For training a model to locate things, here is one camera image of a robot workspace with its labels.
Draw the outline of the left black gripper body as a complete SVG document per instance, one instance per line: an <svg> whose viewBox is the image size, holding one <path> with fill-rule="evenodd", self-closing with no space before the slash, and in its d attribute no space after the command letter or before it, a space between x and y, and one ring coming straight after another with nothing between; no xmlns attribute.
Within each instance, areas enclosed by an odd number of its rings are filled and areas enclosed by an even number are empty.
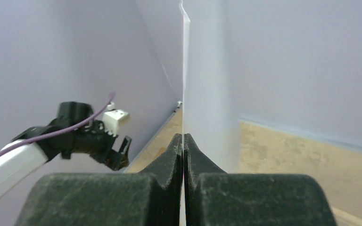
<svg viewBox="0 0 362 226"><path fill-rule="evenodd" d="M93 160L113 171L129 166L128 152L132 138L125 136L119 150L114 150L118 135L105 131L103 121L93 120L87 126L72 131L74 146L72 153L88 154Z"/></svg>

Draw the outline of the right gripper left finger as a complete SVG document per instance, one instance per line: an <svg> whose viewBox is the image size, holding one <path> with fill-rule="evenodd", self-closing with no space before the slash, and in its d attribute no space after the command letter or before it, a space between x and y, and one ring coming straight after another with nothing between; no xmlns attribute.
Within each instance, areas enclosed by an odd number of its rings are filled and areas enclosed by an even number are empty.
<svg viewBox="0 0 362 226"><path fill-rule="evenodd" d="M166 150L139 172L150 179L145 198L145 226L178 226L182 186L182 135L175 134Z"/></svg>

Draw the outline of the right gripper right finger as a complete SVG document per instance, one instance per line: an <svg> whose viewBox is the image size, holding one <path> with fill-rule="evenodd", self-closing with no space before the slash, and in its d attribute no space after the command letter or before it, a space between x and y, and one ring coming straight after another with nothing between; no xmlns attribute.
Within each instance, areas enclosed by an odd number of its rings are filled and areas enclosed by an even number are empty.
<svg viewBox="0 0 362 226"><path fill-rule="evenodd" d="M188 226L225 226L222 199L228 174L198 147L191 134L183 136L184 189Z"/></svg>

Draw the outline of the printed photo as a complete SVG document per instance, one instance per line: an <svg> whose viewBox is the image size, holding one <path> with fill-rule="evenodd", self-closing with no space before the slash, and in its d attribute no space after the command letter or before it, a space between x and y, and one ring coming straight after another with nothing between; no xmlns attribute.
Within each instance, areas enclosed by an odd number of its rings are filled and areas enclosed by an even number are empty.
<svg viewBox="0 0 362 226"><path fill-rule="evenodd" d="M239 124L225 37L226 2L183 0L183 124L198 148L227 173L239 169Z"/></svg>

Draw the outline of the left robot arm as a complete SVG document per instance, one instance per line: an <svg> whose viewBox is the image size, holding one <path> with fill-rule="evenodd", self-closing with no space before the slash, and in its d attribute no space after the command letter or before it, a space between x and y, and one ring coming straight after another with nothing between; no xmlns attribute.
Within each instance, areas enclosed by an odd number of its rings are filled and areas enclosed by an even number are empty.
<svg viewBox="0 0 362 226"><path fill-rule="evenodd" d="M126 168L131 138L126 136L118 151L113 146L130 115L113 102L99 114L101 120L86 103L62 102L47 126L31 127L15 137L0 150L0 198L56 156L69 160L74 153L85 153L113 171Z"/></svg>

